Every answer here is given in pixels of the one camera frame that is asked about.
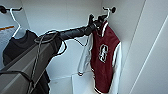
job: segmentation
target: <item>wall hook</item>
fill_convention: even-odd
[[[116,11],[116,7],[111,8],[110,11],[111,11],[112,13],[114,13],[114,12]]]
[[[10,9],[6,9],[4,6],[0,6],[0,11],[1,13],[7,13],[7,10],[9,11]],[[12,9],[12,11],[21,11],[22,7],[19,9]]]

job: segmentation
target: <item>closet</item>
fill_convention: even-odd
[[[0,0],[6,8],[20,8],[13,14],[22,28],[37,36],[49,30],[63,31],[88,24],[115,8],[107,19],[121,41],[122,59],[118,94],[167,94],[168,90],[168,1],[167,0]],[[14,26],[9,11],[0,12],[0,28]],[[25,35],[24,31],[16,38]],[[87,36],[76,38],[82,44]],[[90,65],[82,76],[78,66],[84,47],[67,40],[64,54],[52,58],[46,70],[50,78],[50,94],[97,94]],[[4,68],[0,47],[0,69]]]

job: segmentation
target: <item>white sleeve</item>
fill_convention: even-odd
[[[82,56],[80,58],[80,62],[78,65],[78,75],[80,76],[83,75],[88,64],[90,63],[92,45],[93,45],[93,35],[90,34],[88,36],[88,43],[86,46],[84,46],[83,53],[82,53]]]
[[[121,53],[121,42],[117,45],[114,55],[113,55],[113,80],[111,83],[111,87],[109,90],[109,94],[117,94],[118,93],[118,86],[120,82],[120,74],[121,74],[121,58],[122,58],[122,53]]]

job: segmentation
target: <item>metal hook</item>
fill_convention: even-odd
[[[104,10],[108,10],[108,9],[109,9],[112,13],[114,13],[114,12],[116,11],[116,7],[113,7],[113,8],[111,8],[111,9],[110,9],[110,8],[105,8],[105,7],[103,7],[103,9],[104,9]]]
[[[12,11],[21,11],[23,8],[20,7],[19,9],[12,9]],[[4,6],[0,6],[1,13],[7,13],[7,10],[10,11],[10,9],[6,9]]]

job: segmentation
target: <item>closet wall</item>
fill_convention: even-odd
[[[38,35],[48,30],[66,30],[86,26],[90,14],[101,15],[102,0],[22,0],[30,29]],[[78,38],[86,43],[86,38]],[[75,40],[67,40],[66,52],[52,59],[47,67],[50,79],[71,77],[77,67],[83,47]]]
[[[3,5],[6,8],[20,8],[22,6],[22,2],[20,0],[0,0],[0,5]],[[29,24],[28,24],[24,9],[22,9],[22,11],[19,11],[19,12],[18,11],[13,12],[13,14],[16,17],[16,20],[21,24],[23,28],[29,28]],[[13,21],[9,11],[6,14],[3,14],[0,12],[0,28],[4,28],[8,26],[18,27],[16,22]],[[22,37],[23,35],[24,35],[24,32],[19,32],[17,33],[16,37]],[[3,48],[0,49],[0,69],[4,67],[2,63],[3,62],[2,52],[3,52]]]
[[[167,94],[167,0],[103,0],[117,8],[108,19],[122,41],[119,94]]]

